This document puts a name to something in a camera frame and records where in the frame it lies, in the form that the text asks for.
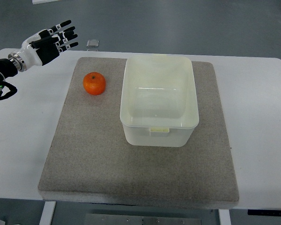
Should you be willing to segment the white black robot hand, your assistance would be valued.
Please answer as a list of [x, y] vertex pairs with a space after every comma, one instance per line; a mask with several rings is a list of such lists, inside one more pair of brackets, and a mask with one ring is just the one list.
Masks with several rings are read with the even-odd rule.
[[33, 66], [44, 66], [59, 55], [78, 45], [75, 27], [71, 20], [44, 29], [24, 40], [20, 49], [8, 55], [18, 71], [24, 72]]

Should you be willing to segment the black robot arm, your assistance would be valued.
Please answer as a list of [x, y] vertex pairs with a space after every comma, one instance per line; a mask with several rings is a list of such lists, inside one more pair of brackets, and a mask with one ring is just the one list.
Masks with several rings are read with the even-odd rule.
[[13, 62], [0, 59], [0, 101], [8, 99], [17, 92], [17, 88], [6, 82], [6, 78], [17, 75], [18, 70]]

